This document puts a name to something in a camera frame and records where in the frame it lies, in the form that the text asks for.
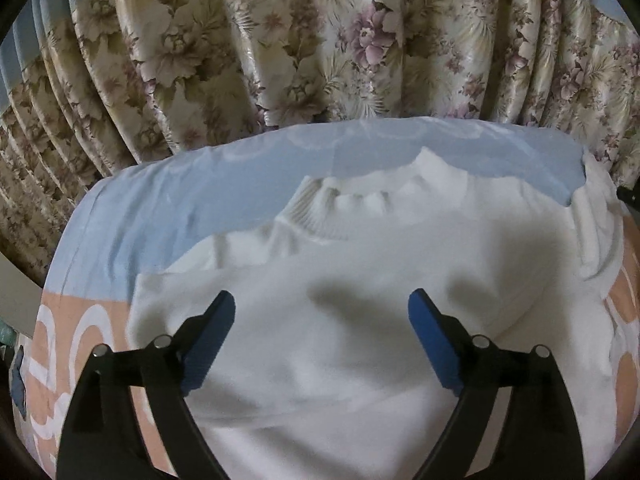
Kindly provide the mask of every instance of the bedsheet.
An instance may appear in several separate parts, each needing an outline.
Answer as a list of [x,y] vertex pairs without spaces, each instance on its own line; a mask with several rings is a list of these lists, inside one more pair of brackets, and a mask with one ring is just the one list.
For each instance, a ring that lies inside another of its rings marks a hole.
[[[349,177],[394,168],[423,146],[473,174],[517,176],[559,203],[566,204],[585,180],[582,147],[557,130],[413,118],[284,128],[99,182],[60,241],[30,358],[22,365],[31,428],[23,431],[33,436],[30,445],[43,468],[54,474],[66,409],[91,348],[105,342],[115,351],[127,349],[124,328],[137,274],[166,268],[207,235],[268,221],[306,174]],[[635,229],[633,222],[627,226]],[[628,427],[638,405],[640,243],[627,245],[617,293],[603,306],[622,312],[612,314],[621,334],[612,370],[620,379],[620,428]],[[134,403],[143,409],[140,391]],[[141,430],[157,449],[159,436],[146,417]],[[170,471],[169,464],[157,466]]]

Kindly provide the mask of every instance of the black object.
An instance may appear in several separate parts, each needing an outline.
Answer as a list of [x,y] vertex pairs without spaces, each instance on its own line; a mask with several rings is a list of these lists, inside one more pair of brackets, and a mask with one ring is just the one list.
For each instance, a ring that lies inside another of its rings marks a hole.
[[0,359],[0,480],[51,480],[15,433],[9,368]]
[[[550,350],[499,349],[471,337],[443,316],[419,289],[409,298],[409,319],[440,383],[460,400],[438,443],[414,480],[542,480],[584,478],[578,424]],[[484,435],[498,389],[512,386],[509,409],[491,464],[465,477]]]
[[[71,400],[58,453],[58,480],[152,480],[172,476],[153,468],[129,393],[144,386],[178,477],[227,479],[196,427],[184,396],[202,386],[234,320],[235,304],[221,292],[202,316],[174,338],[161,335],[144,349],[113,353],[98,345]],[[498,389],[513,386],[492,464],[469,479],[582,480],[584,463],[571,400],[551,352],[501,350],[472,338],[443,316],[423,290],[409,299],[409,317],[444,387],[460,395],[440,440],[414,480],[465,477],[489,421]]]
[[632,207],[636,211],[640,211],[640,180],[636,182],[633,189],[620,186],[616,191],[616,195],[619,200],[622,200],[629,207]]
[[152,466],[140,435],[129,387],[144,386],[178,478],[228,479],[193,421],[184,396],[202,385],[233,324],[235,310],[233,297],[223,291],[202,316],[185,320],[174,338],[161,335],[146,348],[127,352],[114,353],[107,345],[95,347],[66,414],[56,478],[172,478]]

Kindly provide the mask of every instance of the pink flower print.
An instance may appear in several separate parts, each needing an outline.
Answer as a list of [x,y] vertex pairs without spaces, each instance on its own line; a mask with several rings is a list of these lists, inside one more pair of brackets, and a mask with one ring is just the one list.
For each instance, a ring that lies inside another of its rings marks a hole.
[[478,99],[484,93],[484,82],[482,76],[471,74],[462,87],[462,95]]
[[529,64],[529,60],[526,57],[521,56],[517,52],[513,52],[507,59],[506,71],[509,74],[513,74],[518,70],[522,70]]
[[458,108],[452,108],[445,117],[452,119],[477,119],[480,110],[471,103],[462,103]]
[[383,21],[388,10],[376,10],[373,3],[365,6],[348,30],[348,40],[353,47],[354,61],[361,67],[379,65],[386,50],[396,40],[394,32],[384,30]]
[[549,22],[560,22],[560,0],[546,0],[543,3],[543,14]]
[[640,75],[640,43],[634,43],[631,46],[631,75],[637,77]]
[[560,97],[565,101],[571,99],[580,89],[584,81],[584,70],[580,63],[576,62],[575,67],[564,72],[560,77]]

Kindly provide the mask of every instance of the metal screw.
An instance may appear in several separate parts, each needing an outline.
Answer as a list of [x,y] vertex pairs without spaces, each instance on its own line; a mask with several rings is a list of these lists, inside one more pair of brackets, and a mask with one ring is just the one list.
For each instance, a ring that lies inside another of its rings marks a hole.
[[483,335],[475,335],[471,341],[476,348],[489,348],[489,344],[491,343]]
[[111,352],[110,346],[105,345],[104,343],[94,346],[94,349],[91,350],[91,354],[94,357],[102,357],[103,355],[107,355],[109,352]]
[[170,335],[159,335],[154,339],[154,346],[158,349],[167,348],[171,344],[171,341],[172,339]]
[[536,346],[536,354],[538,354],[539,357],[546,359],[551,355],[551,350],[544,345],[538,345]]

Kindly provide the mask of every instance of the blue fabric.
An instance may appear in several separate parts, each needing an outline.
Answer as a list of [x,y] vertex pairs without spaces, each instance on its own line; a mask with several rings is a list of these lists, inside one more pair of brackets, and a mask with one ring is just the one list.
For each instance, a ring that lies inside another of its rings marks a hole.
[[350,177],[410,163],[427,146],[482,176],[516,176],[569,203],[585,181],[582,147],[557,130],[471,120],[304,124],[127,168],[79,204],[46,281],[51,292],[130,301],[203,238],[274,218],[305,175]]
[[22,82],[22,69],[15,51],[14,33],[9,30],[0,44],[0,70],[6,91],[9,92],[18,83]]
[[24,381],[20,373],[22,367],[22,361],[24,359],[24,347],[20,345],[18,351],[15,354],[14,365],[11,368],[11,387],[10,395],[11,399],[18,408],[22,420],[27,419],[27,395],[24,388]]
[[33,21],[33,0],[28,0],[14,21],[15,50],[18,54],[20,71],[27,68],[39,55],[40,45]]

